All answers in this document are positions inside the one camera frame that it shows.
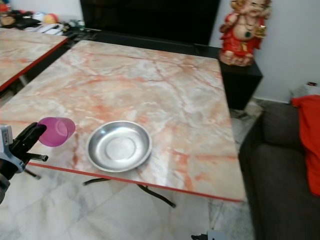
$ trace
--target white wall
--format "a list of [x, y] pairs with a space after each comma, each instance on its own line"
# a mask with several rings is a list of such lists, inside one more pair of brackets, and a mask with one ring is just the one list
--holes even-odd
[[80, 0], [10, 0], [15, 10], [57, 14], [59, 20], [83, 18]]
[[[231, 0], [220, 0], [210, 45], [221, 47], [219, 26], [231, 11]], [[14, 9], [55, 13], [82, 19], [80, 0], [11, 0]], [[320, 0], [274, 0], [267, 36], [256, 61], [264, 78], [255, 96], [288, 101], [290, 89], [320, 83]]]

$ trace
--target stainless steel bowl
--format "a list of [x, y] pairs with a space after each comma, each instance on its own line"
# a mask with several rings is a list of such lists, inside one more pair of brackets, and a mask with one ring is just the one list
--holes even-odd
[[125, 172], [147, 160], [152, 140], [147, 131], [130, 121], [113, 121], [97, 128], [86, 144], [87, 157], [106, 172]]

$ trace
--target red statue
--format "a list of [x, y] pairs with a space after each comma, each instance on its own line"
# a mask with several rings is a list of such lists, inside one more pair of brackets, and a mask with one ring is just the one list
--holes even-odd
[[232, 0], [234, 11], [220, 27], [223, 33], [220, 60], [228, 65], [249, 66], [254, 60], [254, 49], [266, 35], [265, 19], [271, 14], [271, 0]]

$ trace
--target red pillow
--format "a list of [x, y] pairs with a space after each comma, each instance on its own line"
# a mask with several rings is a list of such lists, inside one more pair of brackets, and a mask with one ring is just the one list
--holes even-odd
[[299, 109], [309, 187], [313, 194], [320, 196], [320, 95], [293, 98], [292, 104]]

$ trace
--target pink cup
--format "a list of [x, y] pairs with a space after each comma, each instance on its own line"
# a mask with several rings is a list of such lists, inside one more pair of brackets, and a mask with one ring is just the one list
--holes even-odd
[[75, 123], [66, 117], [45, 117], [38, 124], [46, 126], [45, 132], [40, 136], [39, 141], [48, 147], [62, 145], [75, 132]]

